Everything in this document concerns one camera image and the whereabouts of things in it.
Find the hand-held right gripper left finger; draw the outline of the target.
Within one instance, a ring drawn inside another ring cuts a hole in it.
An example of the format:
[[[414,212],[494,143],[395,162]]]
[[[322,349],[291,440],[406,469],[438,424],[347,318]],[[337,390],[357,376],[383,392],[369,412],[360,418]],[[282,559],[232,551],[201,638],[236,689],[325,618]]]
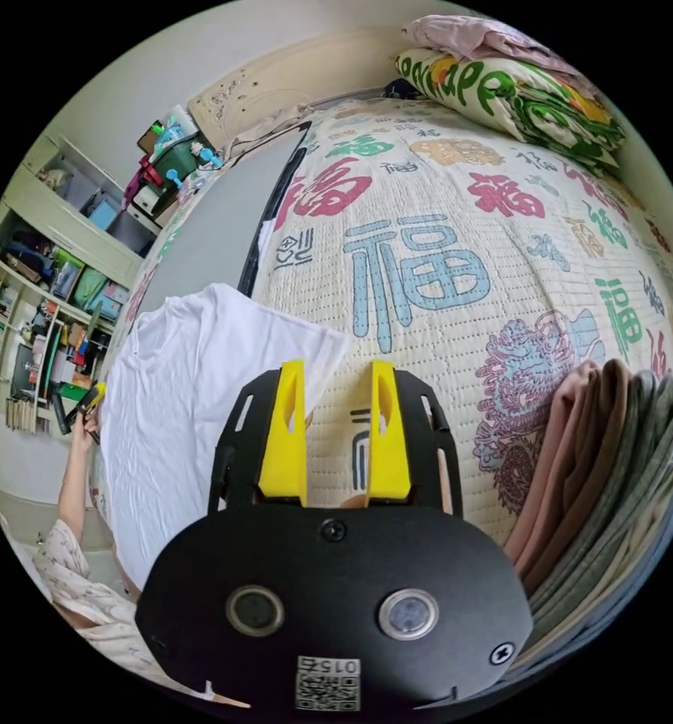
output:
[[[300,358],[278,371],[258,487],[267,500],[307,506],[305,370]]]

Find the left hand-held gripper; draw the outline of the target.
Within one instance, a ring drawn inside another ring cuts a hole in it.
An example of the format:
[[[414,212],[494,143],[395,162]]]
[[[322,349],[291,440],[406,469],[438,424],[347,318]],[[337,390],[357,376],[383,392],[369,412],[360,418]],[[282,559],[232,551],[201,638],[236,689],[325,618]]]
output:
[[[93,388],[75,405],[75,407],[66,416],[67,434],[71,434],[74,429],[75,422],[79,416],[85,419],[85,424],[89,419],[97,418],[97,409],[105,397],[106,383],[98,382]]]

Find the person's left hand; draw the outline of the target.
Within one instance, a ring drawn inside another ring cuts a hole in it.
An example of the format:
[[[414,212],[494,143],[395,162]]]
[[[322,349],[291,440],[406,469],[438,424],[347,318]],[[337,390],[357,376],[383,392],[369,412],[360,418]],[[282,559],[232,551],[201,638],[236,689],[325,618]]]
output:
[[[71,433],[71,451],[73,453],[86,453],[91,448],[95,437],[99,436],[98,421],[93,416],[79,413]]]

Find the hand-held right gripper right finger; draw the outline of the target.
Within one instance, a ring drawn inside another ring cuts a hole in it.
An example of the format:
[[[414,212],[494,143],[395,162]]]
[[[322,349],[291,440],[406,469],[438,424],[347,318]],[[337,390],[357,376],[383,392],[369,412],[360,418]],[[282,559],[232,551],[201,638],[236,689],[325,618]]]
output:
[[[404,502],[410,472],[395,368],[384,360],[371,367],[367,474],[369,502]]]

